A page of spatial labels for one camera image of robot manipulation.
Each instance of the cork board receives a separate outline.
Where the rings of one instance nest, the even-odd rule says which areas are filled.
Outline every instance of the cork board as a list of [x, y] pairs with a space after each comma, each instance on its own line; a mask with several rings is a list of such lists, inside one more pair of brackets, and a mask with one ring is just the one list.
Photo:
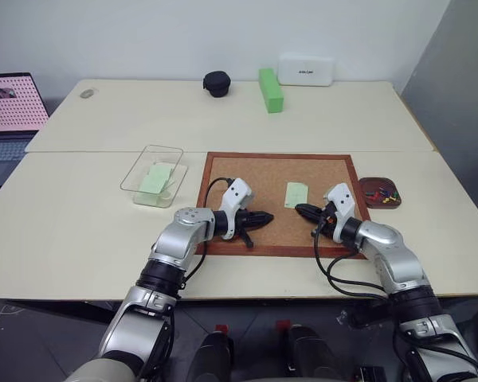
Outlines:
[[[209, 255], [313, 257], [310, 232], [316, 224], [301, 217], [295, 209], [284, 207], [289, 181], [306, 184], [308, 203], [318, 206], [324, 206], [323, 195], [332, 186], [346, 182], [356, 200], [356, 217], [370, 219], [350, 155], [209, 152], [198, 194], [198, 207], [204, 206], [207, 187], [216, 177], [244, 179], [255, 193], [248, 210], [269, 212], [274, 215], [274, 220], [262, 228], [249, 231], [254, 248], [248, 249], [241, 238], [224, 241], [218, 237], [209, 243]], [[216, 183], [210, 190], [206, 207], [218, 209], [226, 188], [225, 182]], [[319, 239], [319, 246], [322, 257], [332, 258], [349, 252], [323, 236]]]

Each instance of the white box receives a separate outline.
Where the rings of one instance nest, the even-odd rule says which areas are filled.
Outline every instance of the white box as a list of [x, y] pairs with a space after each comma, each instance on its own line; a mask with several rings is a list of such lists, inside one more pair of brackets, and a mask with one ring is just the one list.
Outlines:
[[285, 53], [278, 61], [278, 82], [282, 85], [329, 86], [333, 82], [335, 59]]

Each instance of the laptop keyboard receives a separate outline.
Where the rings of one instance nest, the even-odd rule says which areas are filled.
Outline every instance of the laptop keyboard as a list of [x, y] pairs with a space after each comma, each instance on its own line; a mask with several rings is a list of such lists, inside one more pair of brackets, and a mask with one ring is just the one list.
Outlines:
[[29, 140], [0, 141], [0, 161], [20, 161], [25, 156]]

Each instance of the laptop screen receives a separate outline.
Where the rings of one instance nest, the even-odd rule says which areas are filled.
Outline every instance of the laptop screen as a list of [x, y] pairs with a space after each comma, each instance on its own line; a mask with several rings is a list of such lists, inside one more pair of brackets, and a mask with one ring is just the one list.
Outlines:
[[47, 120], [29, 73], [0, 74], [0, 131], [38, 131]]

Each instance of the transparent plastic container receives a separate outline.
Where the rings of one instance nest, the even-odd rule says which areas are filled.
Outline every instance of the transparent plastic container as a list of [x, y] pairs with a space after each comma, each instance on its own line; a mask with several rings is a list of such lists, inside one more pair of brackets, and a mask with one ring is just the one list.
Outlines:
[[[170, 207], [187, 171], [187, 166], [180, 164], [183, 153], [184, 151], [177, 147], [145, 146], [120, 183], [120, 189], [128, 191], [133, 203], [137, 205], [150, 205], [162, 209]], [[149, 173], [149, 169], [156, 164], [168, 165], [170, 177], [159, 193], [140, 191], [143, 179]]]

